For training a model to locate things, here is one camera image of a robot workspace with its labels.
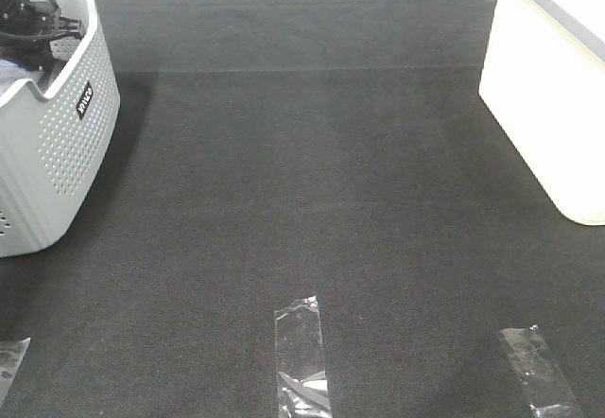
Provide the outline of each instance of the transparent adhesive tape strip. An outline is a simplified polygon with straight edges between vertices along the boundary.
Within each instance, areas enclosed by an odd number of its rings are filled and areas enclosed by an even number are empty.
[[[332,418],[316,297],[275,311],[279,418]]]
[[[507,328],[498,333],[536,418],[583,418],[576,397],[540,330]]]
[[[21,361],[29,347],[29,339],[0,342],[0,407],[9,393],[12,379],[17,375]]]

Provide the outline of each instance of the white box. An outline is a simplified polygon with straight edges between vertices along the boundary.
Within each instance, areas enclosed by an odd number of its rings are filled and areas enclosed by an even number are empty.
[[[559,210],[605,224],[605,0],[498,0],[479,93]]]
[[[65,233],[117,116],[120,95],[95,0],[57,1],[87,30],[81,42],[53,43],[56,55],[71,58],[44,94],[20,79],[0,96],[0,257],[41,250]]]

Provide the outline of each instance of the laundry basket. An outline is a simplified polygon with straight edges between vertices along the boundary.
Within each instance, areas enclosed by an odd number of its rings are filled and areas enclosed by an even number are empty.
[[[95,0],[57,0],[86,26],[51,44],[69,61],[42,93],[20,79],[0,96],[0,257],[33,253],[71,224],[103,161],[120,96]]]

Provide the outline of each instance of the gray carpet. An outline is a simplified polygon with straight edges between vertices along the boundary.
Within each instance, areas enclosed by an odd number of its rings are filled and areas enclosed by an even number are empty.
[[[494,332],[534,323],[600,416],[605,230],[477,95],[495,0],[98,3],[122,108],[65,238],[0,261],[0,417],[276,416],[312,294],[337,418],[529,417]]]

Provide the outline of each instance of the basket logo label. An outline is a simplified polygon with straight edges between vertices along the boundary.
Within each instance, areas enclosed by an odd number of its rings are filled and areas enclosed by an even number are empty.
[[[82,92],[82,96],[78,100],[78,104],[76,105],[76,111],[78,112],[79,119],[83,119],[86,114],[86,110],[91,104],[91,100],[93,99],[93,86],[91,85],[91,81],[86,82],[86,87],[84,87],[84,92]]]

